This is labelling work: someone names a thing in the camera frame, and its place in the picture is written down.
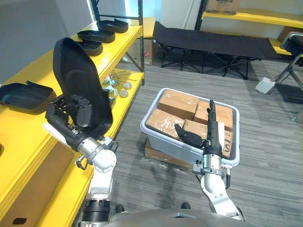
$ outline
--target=white device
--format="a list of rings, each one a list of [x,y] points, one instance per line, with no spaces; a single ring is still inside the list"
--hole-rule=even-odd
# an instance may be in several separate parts
[[[275,84],[275,81],[263,77],[262,80],[260,80],[256,85],[255,89],[262,94],[266,94],[268,91],[270,91],[270,89],[273,88]]]

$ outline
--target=black cot fabric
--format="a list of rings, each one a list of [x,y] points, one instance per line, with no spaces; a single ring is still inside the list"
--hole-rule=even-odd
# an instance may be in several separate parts
[[[211,32],[166,28],[158,21],[155,23],[153,39],[167,46],[206,51],[220,54],[237,55],[260,59],[279,59],[268,38],[244,35],[224,35]]]

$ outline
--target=gray plastic bin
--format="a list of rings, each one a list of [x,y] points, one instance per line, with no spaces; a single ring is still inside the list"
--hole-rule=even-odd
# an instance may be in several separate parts
[[[146,122],[147,122],[148,118],[150,117],[150,115],[152,114],[154,109],[156,109],[158,107],[158,102],[166,90],[176,91],[176,90],[170,89],[170,88],[163,88],[158,92],[157,97],[154,99],[154,101],[152,102],[146,115],[144,116],[144,118],[141,121],[141,124],[140,124],[141,130],[147,134],[150,144],[154,149],[162,151],[173,157],[182,159],[190,164],[193,164],[193,163],[195,163],[195,161],[197,159],[198,160],[202,159],[202,153],[203,153],[202,150],[192,147],[188,144],[183,143],[182,141],[175,140],[171,137],[168,137],[166,135],[163,135],[157,131],[154,131],[154,130],[146,127]],[[202,98],[202,97],[198,97],[198,96],[195,96],[195,97],[199,98],[200,100],[209,102],[209,99],[207,99],[207,98]],[[222,163],[231,165],[231,166],[236,166],[240,161],[240,114],[239,114],[239,111],[237,108],[235,108],[231,105],[216,102],[216,101],[214,101],[214,102],[216,104],[223,105],[223,106],[226,106],[226,107],[229,107],[232,109],[233,135],[232,135],[231,157],[228,159],[223,158]]]

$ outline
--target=black metal shelf frame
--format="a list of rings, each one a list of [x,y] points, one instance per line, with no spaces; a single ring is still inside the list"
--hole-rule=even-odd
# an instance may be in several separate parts
[[[128,16],[121,16],[121,15],[110,15],[110,14],[100,14],[98,9],[98,3],[99,0],[90,0],[91,5],[93,7],[93,11],[95,14],[95,19],[97,21],[100,21],[100,17],[115,17],[115,18],[121,18],[121,19],[132,19],[132,20],[138,20],[139,25],[143,26],[143,0],[138,0],[138,16],[137,17],[128,17]],[[139,66],[135,60],[131,57],[131,55],[126,52],[127,57],[135,64],[135,66],[140,70],[140,72],[144,72],[144,47],[143,47],[143,30],[140,35],[140,60],[141,60],[141,66]],[[142,85],[145,84],[145,75],[142,79]]]

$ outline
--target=metal disc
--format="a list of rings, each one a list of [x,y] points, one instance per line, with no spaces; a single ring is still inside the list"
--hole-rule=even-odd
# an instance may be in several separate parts
[[[128,97],[128,91],[126,91],[126,90],[121,90],[121,91],[120,91],[120,96],[121,96],[122,98]]]
[[[129,90],[129,89],[132,89],[133,86],[132,86],[132,83],[126,82],[126,83],[124,83],[123,87],[124,87],[126,90]]]
[[[118,82],[117,80],[115,80],[115,79],[112,79],[112,80],[110,81],[110,84],[111,84],[111,86],[113,86],[113,87],[117,87],[117,86],[119,85],[119,82]]]

